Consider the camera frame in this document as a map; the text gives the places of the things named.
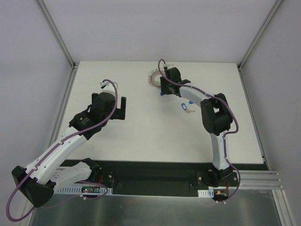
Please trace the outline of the blue windowed tag key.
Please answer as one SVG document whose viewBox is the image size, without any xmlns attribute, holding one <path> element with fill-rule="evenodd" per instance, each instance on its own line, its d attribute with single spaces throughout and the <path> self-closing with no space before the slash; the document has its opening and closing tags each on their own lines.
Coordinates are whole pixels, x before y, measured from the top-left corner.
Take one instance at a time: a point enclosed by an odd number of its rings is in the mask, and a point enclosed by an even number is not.
<svg viewBox="0 0 301 226">
<path fill-rule="evenodd" d="M 195 112 L 194 110 L 190 110 L 185 103 L 182 103 L 181 104 L 182 106 L 182 109 L 186 112 L 186 113 L 192 113 L 192 112 Z"/>
</svg>

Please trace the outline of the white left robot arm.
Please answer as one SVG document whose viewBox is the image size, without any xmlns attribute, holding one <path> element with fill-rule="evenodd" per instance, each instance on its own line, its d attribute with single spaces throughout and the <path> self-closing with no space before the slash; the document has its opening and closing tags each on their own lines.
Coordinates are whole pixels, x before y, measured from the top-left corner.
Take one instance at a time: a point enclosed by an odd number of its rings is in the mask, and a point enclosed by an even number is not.
<svg viewBox="0 0 301 226">
<path fill-rule="evenodd" d="M 92 103 L 73 117 L 59 139 L 26 167 L 16 166 L 12 170 L 19 191 L 35 208 L 45 205 L 62 187 L 84 180 L 89 183 L 101 181 L 100 166 L 90 158 L 61 172 L 57 168 L 77 148 L 100 132 L 108 120 L 125 119 L 127 98 L 121 97 L 120 108 L 114 108 L 116 102 L 114 94 L 93 93 Z"/>
</svg>

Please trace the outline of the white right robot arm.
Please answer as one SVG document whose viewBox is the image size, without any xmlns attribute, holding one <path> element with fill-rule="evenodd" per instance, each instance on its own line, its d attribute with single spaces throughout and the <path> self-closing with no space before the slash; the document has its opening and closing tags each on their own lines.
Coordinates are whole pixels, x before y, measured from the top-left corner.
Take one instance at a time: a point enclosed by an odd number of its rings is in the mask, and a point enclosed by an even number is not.
<svg viewBox="0 0 301 226">
<path fill-rule="evenodd" d="M 233 114 L 225 95 L 222 93 L 211 95 L 201 91 L 189 80 L 182 80 L 180 71 L 176 67 L 166 65 L 164 74 L 160 77 L 160 84 L 163 95 L 176 95 L 200 107 L 202 123 L 210 134 L 213 150 L 212 169 L 202 176 L 202 181 L 212 187 L 224 185 L 233 172 L 228 159 L 227 142 Z"/>
</svg>

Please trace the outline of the right aluminium frame post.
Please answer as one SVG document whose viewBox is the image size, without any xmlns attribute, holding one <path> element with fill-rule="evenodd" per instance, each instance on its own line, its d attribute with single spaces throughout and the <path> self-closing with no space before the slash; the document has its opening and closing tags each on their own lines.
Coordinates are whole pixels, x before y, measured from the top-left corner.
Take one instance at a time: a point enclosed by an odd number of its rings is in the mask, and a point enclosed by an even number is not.
<svg viewBox="0 0 301 226">
<path fill-rule="evenodd" d="M 263 20 L 263 22 L 262 22 L 259 30 L 257 31 L 256 35 L 254 36 L 254 38 L 253 38 L 251 44 L 249 45 L 246 53 L 244 54 L 242 60 L 238 64 L 238 71 L 239 72 L 242 70 L 242 68 L 246 64 L 247 60 L 249 59 L 250 55 L 252 54 L 252 52 L 256 48 L 259 40 L 261 39 L 261 37 L 263 36 L 264 32 L 266 31 L 266 29 L 270 25 L 272 19 L 274 18 L 274 16 L 276 15 L 276 13 L 279 11 L 279 8 L 281 7 L 281 5 L 282 5 L 283 2 L 284 2 L 284 0 L 276 0 L 276 1 L 274 1 L 271 9 L 269 10 L 267 16 Z"/>
</svg>

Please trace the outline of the aluminium frame post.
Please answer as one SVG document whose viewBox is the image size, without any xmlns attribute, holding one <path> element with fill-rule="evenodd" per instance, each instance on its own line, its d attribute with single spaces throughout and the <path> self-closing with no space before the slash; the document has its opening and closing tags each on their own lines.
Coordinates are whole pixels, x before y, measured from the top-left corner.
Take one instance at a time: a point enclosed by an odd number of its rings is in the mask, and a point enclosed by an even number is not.
<svg viewBox="0 0 301 226">
<path fill-rule="evenodd" d="M 63 40 L 63 38 L 62 38 L 62 36 L 61 36 L 57 26 L 56 26 L 51 14 L 50 14 L 45 2 L 43 0 L 36 0 L 35 2 L 37 4 L 37 6 L 39 7 L 46 23 L 48 24 L 48 27 L 49 27 L 50 31 L 53 34 L 53 37 L 55 38 L 59 48 L 61 49 L 63 55 L 65 56 L 68 64 L 70 65 L 70 67 L 72 69 L 74 69 L 76 67 L 76 62 L 73 60 L 73 58 L 72 58 L 72 56 L 71 56 L 71 54 L 70 54 L 70 52 L 69 52 L 69 50 L 68 50 L 68 48 L 67 48 L 67 46 L 64 42 L 64 40 Z"/>
<path fill-rule="evenodd" d="M 284 0 L 276 0 L 276 1 L 274 1 L 271 9 L 269 10 L 267 16 L 263 20 L 263 22 L 262 22 L 259 30 L 257 31 L 256 35 L 254 36 L 254 38 L 253 38 L 251 44 L 249 45 L 246 53 L 244 54 L 242 60 L 238 64 L 238 71 L 239 72 L 242 70 L 242 68 L 246 64 L 247 60 L 249 59 L 250 55 L 252 54 L 252 52 L 256 48 L 259 40 L 261 39 L 261 37 L 263 36 L 264 32 L 266 31 L 266 29 L 270 25 L 272 19 L 274 18 L 274 16 L 276 15 L 276 13 L 279 11 L 279 8 L 281 7 L 281 5 L 282 5 L 283 2 L 284 2 Z"/>
</svg>

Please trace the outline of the left aluminium frame post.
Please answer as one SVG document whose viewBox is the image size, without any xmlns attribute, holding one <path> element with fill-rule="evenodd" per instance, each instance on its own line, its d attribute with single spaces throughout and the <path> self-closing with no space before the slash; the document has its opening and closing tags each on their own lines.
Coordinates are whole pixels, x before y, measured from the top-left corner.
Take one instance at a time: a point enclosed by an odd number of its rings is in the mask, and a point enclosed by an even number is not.
<svg viewBox="0 0 301 226">
<path fill-rule="evenodd" d="M 49 27 L 50 31 L 53 34 L 53 37 L 55 38 L 59 48 L 61 49 L 63 55 L 65 56 L 68 64 L 70 65 L 70 67 L 72 69 L 74 69 L 76 67 L 76 62 L 73 60 L 73 58 L 72 58 L 72 56 L 71 56 L 71 54 L 70 54 L 70 52 L 69 52 L 69 50 L 68 50 L 68 48 L 67 48 L 67 46 L 64 42 L 64 40 L 63 40 L 63 38 L 62 38 L 62 36 L 61 36 L 57 26 L 56 26 L 51 14 L 50 14 L 45 2 L 43 0 L 36 0 L 35 2 L 37 4 L 37 6 L 39 7 L 46 23 L 48 24 L 48 27 Z"/>
</svg>

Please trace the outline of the left aluminium table rail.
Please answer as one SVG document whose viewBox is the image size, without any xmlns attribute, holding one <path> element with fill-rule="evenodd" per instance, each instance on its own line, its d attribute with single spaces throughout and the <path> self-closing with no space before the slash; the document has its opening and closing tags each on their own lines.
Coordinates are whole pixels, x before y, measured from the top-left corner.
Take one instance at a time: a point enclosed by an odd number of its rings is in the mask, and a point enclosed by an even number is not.
<svg viewBox="0 0 301 226">
<path fill-rule="evenodd" d="M 71 73 L 68 76 L 68 80 L 66 85 L 64 86 L 64 92 L 63 92 L 63 96 L 62 99 L 60 101 L 59 107 L 57 109 L 57 111 L 55 112 L 55 120 L 54 123 L 51 127 L 51 133 L 49 135 L 49 139 L 46 143 L 46 148 L 48 148 L 49 146 L 51 146 L 57 139 L 57 137 L 59 136 L 59 132 L 60 132 L 60 128 L 62 125 L 62 121 L 63 121 L 63 116 L 64 113 L 66 111 L 66 107 L 67 107 L 67 103 L 70 97 L 70 93 L 71 93 L 71 89 L 74 83 L 74 79 L 76 76 L 76 72 L 78 69 L 79 63 L 76 63 L 72 69 L 71 69 Z M 22 217 L 23 215 L 25 215 L 30 209 L 32 208 L 32 205 L 30 204 L 30 202 L 24 197 L 22 199 L 22 204 L 20 207 L 20 210 L 17 214 L 17 217 Z"/>
</svg>

